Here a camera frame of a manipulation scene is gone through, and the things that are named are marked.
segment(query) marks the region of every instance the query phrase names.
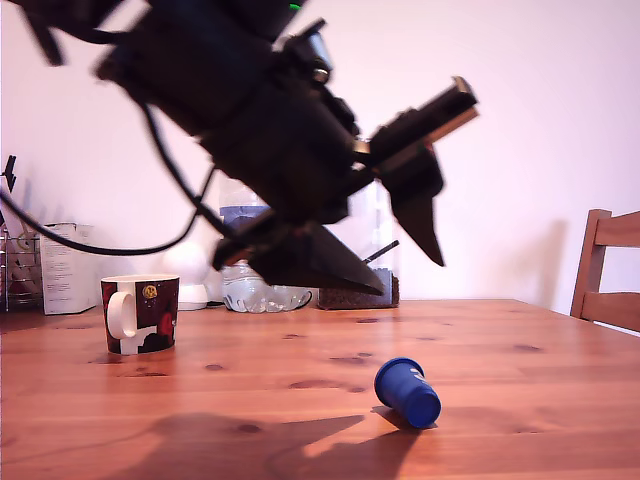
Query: red and white mug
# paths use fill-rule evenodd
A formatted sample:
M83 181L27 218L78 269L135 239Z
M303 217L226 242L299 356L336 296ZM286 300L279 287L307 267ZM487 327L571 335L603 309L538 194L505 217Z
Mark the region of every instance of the red and white mug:
M178 321L176 275L125 275L102 281L107 348L133 355L175 344Z

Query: mug handle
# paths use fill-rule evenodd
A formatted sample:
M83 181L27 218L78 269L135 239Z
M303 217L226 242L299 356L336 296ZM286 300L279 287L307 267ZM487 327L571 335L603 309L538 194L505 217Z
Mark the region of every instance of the mug handle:
M116 292L111 295L107 306L107 328L113 338L123 340L136 335L136 302L133 295L127 292Z

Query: robotic arm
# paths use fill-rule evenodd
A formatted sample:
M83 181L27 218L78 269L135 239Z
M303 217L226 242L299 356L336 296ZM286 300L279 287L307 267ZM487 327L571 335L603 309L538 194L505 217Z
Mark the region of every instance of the robotic arm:
M53 65L63 63L54 27L114 44L95 73L143 108L174 177L148 105L269 204L231 230L181 184L224 235L213 255L216 269L246 259L270 284L381 293L377 276L323 226L348 216L348 197L375 179L389 191L400 225L444 265L433 222L433 198L444 182L431 144L476 115L476 99L461 77L380 127L366 144L353 112L327 88L333 65L320 34L324 20L274 48L306 0L148 0L150 8L129 32L96 30L122 0L12 1Z

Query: blue cup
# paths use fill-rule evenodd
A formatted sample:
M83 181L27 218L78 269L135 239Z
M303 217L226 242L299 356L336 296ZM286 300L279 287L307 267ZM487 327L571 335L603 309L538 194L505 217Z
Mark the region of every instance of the blue cup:
M442 410L438 395L424 379L422 367L410 358L394 358L380 367L374 388L382 403L415 428L431 426Z

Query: chair backrest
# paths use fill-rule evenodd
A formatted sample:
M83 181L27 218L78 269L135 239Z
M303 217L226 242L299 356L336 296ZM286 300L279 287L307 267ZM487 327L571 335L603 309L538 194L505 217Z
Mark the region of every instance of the chair backrest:
M640 293L599 293L607 247L640 248L640 212L589 211L571 316L640 331Z

